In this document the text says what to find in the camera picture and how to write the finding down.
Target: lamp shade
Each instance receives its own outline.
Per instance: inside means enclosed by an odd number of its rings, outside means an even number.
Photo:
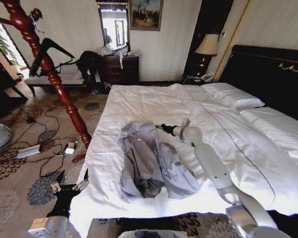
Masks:
[[[216,55],[218,53],[218,34],[206,34],[195,53],[202,55]]]

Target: window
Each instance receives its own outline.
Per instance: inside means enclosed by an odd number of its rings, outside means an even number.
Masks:
[[[16,65],[20,68],[27,67],[23,56],[16,48],[10,35],[7,33],[5,27],[0,23],[0,51],[7,59],[9,64]]]
[[[97,7],[104,45],[111,50],[126,46],[129,41],[128,1],[98,1]]]

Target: white pillow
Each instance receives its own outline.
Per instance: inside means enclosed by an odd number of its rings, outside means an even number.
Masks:
[[[201,87],[218,101],[237,111],[258,108],[265,105],[260,99],[227,83],[210,83]]]
[[[240,112],[298,164],[298,121],[272,108]]]

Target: gold trim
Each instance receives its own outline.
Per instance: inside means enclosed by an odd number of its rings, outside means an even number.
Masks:
[[[278,67],[281,68],[282,70],[290,70],[294,73],[298,73],[298,69],[294,68],[295,65],[289,66],[289,67],[284,67],[283,63],[281,63]]]
[[[276,58],[276,57],[269,57],[269,56],[253,55],[253,54],[248,54],[248,53],[243,53],[243,52],[234,52],[234,51],[232,51],[232,53],[233,54],[235,53],[235,54],[247,55],[247,56],[256,56],[256,57],[261,57],[261,58],[266,58],[266,59],[271,59],[271,60],[280,60],[280,61],[290,62],[290,63],[298,63],[298,61],[291,60],[291,59],[283,59],[283,58]]]
[[[241,25],[241,22],[242,22],[242,20],[243,20],[243,18],[244,18],[244,16],[245,16],[246,10],[248,9],[248,6],[250,5],[251,1],[252,1],[252,0],[248,0],[248,3],[246,4],[246,7],[244,8],[244,11],[243,11],[243,13],[242,13],[242,16],[240,16],[240,18],[239,18],[238,24],[237,24],[237,26],[236,26],[236,28],[235,28],[235,30],[234,30],[234,33],[233,33],[233,35],[232,35],[232,37],[231,37],[231,39],[230,39],[230,41],[229,41],[229,43],[228,43],[228,46],[227,46],[227,48],[226,48],[226,50],[225,50],[225,53],[224,53],[224,55],[223,55],[223,57],[222,57],[222,59],[221,59],[221,61],[220,61],[220,64],[219,64],[219,66],[218,66],[218,68],[217,68],[217,70],[216,70],[216,72],[215,72],[215,75],[214,75],[214,82],[218,82],[218,81],[219,81],[219,79],[216,79],[217,74],[218,74],[218,72],[219,72],[219,68],[221,67],[224,58],[226,57],[226,55],[228,54],[228,52],[229,52],[229,50],[230,50],[230,48],[231,48],[232,41],[233,41],[234,38],[235,38],[236,32],[237,32],[237,30],[239,29],[239,27],[240,27],[240,25]]]

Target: picture frame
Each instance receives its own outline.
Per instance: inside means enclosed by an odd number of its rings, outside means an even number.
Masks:
[[[130,29],[160,31],[163,0],[129,0]]]

